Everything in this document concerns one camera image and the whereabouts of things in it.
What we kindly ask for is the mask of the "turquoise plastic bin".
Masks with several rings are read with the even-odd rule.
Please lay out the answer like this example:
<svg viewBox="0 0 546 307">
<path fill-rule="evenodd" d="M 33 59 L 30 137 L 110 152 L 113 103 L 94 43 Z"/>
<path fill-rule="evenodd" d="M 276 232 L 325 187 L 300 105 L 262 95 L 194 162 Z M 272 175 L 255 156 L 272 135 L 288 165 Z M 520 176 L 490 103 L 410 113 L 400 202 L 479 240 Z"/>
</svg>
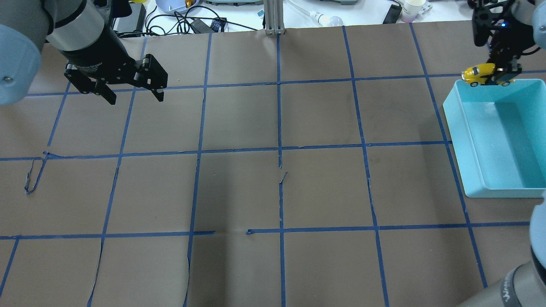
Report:
<svg viewBox="0 0 546 307">
<path fill-rule="evenodd" d="M 462 185 L 471 198 L 540 198 L 545 192 L 545 82 L 454 82 L 443 110 Z"/>
</svg>

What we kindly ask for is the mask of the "paper cup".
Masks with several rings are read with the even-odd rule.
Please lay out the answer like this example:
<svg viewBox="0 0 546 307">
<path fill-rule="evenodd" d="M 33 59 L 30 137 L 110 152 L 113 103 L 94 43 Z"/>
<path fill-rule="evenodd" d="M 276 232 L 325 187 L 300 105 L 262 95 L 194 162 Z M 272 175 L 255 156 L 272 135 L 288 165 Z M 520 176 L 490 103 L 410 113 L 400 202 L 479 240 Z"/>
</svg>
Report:
<svg viewBox="0 0 546 307">
<path fill-rule="evenodd" d="M 403 23 L 413 23 L 426 2 L 426 0 L 404 0 L 400 20 Z"/>
</svg>

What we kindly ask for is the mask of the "blue plate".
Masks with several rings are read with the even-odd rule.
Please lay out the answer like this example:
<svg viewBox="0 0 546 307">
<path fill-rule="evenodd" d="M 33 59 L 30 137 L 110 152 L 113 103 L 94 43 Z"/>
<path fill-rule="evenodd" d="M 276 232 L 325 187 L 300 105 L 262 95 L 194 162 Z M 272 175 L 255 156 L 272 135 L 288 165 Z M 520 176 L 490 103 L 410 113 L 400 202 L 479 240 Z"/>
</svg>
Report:
<svg viewBox="0 0 546 307">
<path fill-rule="evenodd" d="M 180 12 L 184 13 L 189 8 L 197 6 L 201 3 L 201 0 L 156 0 L 156 6 L 167 13 Z"/>
</svg>

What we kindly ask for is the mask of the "white light bulb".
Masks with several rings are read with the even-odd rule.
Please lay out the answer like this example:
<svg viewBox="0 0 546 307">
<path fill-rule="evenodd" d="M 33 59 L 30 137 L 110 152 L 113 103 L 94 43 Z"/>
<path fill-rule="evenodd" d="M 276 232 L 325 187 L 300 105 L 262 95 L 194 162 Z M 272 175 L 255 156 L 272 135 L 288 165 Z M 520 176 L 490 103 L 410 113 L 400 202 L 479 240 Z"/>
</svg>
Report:
<svg viewBox="0 0 546 307">
<path fill-rule="evenodd" d="M 329 16 L 321 12 L 306 10 L 294 0 L 287 0 L 287 2 L 322 27 L 344 26 L 344 22 L 339 16 Z"/>
</svg>

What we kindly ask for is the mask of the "aluminium frame post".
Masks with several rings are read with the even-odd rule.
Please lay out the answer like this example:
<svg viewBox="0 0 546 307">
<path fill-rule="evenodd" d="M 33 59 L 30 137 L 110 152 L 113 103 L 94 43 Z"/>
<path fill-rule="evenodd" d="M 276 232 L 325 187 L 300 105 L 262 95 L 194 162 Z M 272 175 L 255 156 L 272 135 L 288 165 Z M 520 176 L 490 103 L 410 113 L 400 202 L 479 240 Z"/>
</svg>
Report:
<svg viewBox="0 0 546 307">
<path fill-rule="evenodd" d="M 264 31 L 267 35 L 284 35 L 284 1 L 264 0 Z"/>
</svg>

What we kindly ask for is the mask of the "yellow beetle toy car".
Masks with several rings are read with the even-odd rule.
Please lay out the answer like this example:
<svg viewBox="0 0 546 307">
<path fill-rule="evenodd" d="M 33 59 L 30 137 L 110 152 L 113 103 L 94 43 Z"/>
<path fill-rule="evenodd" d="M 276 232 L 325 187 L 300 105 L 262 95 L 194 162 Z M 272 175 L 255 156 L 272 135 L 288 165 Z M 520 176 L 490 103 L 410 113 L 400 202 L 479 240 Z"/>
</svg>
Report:
<svg viewBox="0 0 546 307">
<path fill-rule="evenodd" d="M 470 85 L 470 87 L 477 86 L 489 86 L 489 85 L 500 85 L 500 86 L 509 86 L 515 82 L 514 78 L 509 79 L 508 81 L 495 81 L 493 79 L 495 72 L 504 72 L 503 68 L 495 68 L 495 64 L 478 64 L 466 70 L 463 70 L 461 73 L 462 80 Z"/>
</svg>

